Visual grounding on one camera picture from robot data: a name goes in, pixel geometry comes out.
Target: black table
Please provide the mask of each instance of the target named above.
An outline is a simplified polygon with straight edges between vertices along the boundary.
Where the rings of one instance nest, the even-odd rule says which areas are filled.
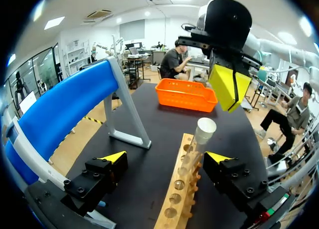
[[[162,207],[183,133],[193,134],[197,120],[212,118],[217,131],[207,144],[207,150],[227,157],[239,157],[254,170],[259,178],[266,179],[266,169],[258,141],[244,110],[232,114],[223,112],[217,105],[212,113],[191,111],[159,105],[155,84],[144,83],[132,95],[133,101],[152,141],[150,150],[109,138],[103,124],[87,143],[67,177],[72,179],[92,157],[103,157],[127,151],[129,168],[111,195],[103,198],[109,206],[97,211],[117,223],[117,229],[151,229]],[[113,111],[116,129],[134,134],[135,129],[124,107]],[[213,186],[203,169],[192,207],[190,229],[239,228],[246,218],[233,206],[226,195]]]

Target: hair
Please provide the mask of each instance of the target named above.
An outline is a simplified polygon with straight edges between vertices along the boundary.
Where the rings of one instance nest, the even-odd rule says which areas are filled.
[[[307,90],[309,94],[311,95],[313,92],[313,88],[311,88],[309,83],[304,83],[304,90]]]
[[[178,39],[175,41],[175,47],[180,46],[180,44],[178,43]]]

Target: plastic basket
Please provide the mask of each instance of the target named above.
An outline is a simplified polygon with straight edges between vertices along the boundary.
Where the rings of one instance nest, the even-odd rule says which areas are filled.
[[[209,113],[218,103],[215,91],[201,83],[164,78],[155,89],[161,105]]]

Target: air conditioner vent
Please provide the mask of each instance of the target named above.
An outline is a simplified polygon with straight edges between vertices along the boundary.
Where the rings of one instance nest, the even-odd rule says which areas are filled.
[[[110,10],[100,9],[100,10],[92,12],[91,14],[89,14],[86,17],[87,18],[103,18],[103,17],[109,16],[111,13],[112,12]]]

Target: blue cushion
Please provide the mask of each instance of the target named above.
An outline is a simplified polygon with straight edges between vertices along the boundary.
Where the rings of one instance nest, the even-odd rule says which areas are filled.
[[[72,128],[117,89],[110,63],[99,62],[47,91],[21,117],[19,125],[36,151],[48,161]],[[9,160],[24,180],[32,184],[38,177],[9,144],[5,147]]]

